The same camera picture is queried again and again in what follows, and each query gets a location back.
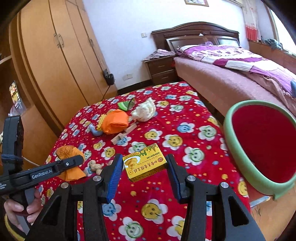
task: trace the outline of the purple blanket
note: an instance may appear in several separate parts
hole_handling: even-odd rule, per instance
[[[250,73],[264,75],[275,80],[284,94],[292,96],[291,81],[296,81],[296,75],[283,66],[254,54],[242,47],[227,45],[188,45],[178,48],[182,56],[208,64],[214,64],[229,69],[237,69]]]

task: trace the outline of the orange paper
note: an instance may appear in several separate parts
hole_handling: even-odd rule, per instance
[[[122,132],[128,127],[128,115],[122,110],[110,112],[104,119],[101,128],[106,134]]]
[[[74,146],[62,146],[57,149],[57,156],[60,159],[66,159],[66,158],[77,156],[77,155],[81,155],[83,157],[83,160],[85,161],[83,152],[78,150]],[[69,170],[66,170],[65,172],[60,174],[58,177],[64,181],[73,181],[73,180],[78,180],[85,176],[86,176],[85,173],[79,167],[73,167]]]

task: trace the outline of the floor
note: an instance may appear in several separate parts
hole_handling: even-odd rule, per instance
[[[276,201],[272,199],[252,210],[266,241],[276,240],[290,222],[296,210],[296,187]]]

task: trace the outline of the black bag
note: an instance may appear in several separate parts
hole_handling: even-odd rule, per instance
[[[114,79],[114,75],[113,74],[109,74],[108,70],[105,69],[103,71],[103,76],[104,76],[104,79],[106,80],[107,84],[109,86],[113,85],[115,83],[115,79]]]

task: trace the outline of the yellow sleeve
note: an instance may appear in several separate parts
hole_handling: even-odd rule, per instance
[[[17,240],[17,241],[25,241],[25,238],[23,238],[22,236],[20,236],[18,233],[16,233],[12,227],[9,225],[9,222],[8,222],[8,217],[7,215],[5,214],[4,216],[4,221],[5,221],[5,226],[8,230],[8,232],[11,234],[11,236]]]

